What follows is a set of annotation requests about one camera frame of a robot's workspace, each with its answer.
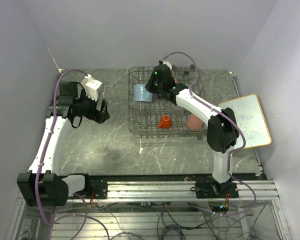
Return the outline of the light blue mug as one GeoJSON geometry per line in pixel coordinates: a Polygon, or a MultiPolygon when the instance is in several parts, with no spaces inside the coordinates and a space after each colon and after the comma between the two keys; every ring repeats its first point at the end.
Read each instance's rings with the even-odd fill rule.
{"type": "Polygon", "coordinates": [[[147,91],[145,84],[135,84],[133,87],[134,100],[137,102],[151,102],[153,94],[147,91]]]}

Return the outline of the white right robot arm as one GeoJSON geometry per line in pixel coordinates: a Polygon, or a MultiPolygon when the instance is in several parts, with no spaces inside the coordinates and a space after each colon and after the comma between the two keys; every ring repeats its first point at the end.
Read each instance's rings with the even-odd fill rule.
{"type": "Polygon", "coordinates": [[[207,126],[207,143],[214,151],[212,177],[216,181],[210,192],[216,198],[223,197],[228,192],[226,182],[231,178],[232,150],[239,138],[234,111],[217,107],[194,94],[189,86],[175,83],[170,67],[164,63],[154,67],[145,88],[188,110],[207,126]]]}

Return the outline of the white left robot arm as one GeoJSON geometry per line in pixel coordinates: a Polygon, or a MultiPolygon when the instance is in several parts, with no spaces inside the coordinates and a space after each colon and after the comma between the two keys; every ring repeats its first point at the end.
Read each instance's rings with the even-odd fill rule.
{"type": "Polygon", "coordinates": [[[17,185],[30,207],[38,206],[36,197],[44,207],[64,206],[70,196],[81,199],[92,193],[92,183],[87,173],[58,175],[61,152],[74,120],[84,118],[98,124],[110,118],[108,103],[99,100],[102,82],[61,82],[57,96],[45,110],[45,129],[36,157],[26,173],[17,177],[17,185]]]}

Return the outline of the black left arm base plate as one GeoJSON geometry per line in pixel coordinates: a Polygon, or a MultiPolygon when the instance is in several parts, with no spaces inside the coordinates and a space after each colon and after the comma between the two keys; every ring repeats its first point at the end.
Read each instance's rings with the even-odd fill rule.
{"type": "Polygon", "coordinates": [[[104,200],[108,194],[108,182],[102,178],[95,178],[90,181],[91,199],[104,200]]]}

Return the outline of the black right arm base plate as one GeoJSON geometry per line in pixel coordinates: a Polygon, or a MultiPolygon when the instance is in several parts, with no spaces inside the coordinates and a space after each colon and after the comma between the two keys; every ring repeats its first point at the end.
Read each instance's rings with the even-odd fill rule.
{"type": "Polygon", "coordinates": [[[225,199],[226,197],[234,199],[239,197],[237,185],[234,182],[222,190],[216,182],[197,181],[190,191],[195,193],[197,199],[225,199]]]}

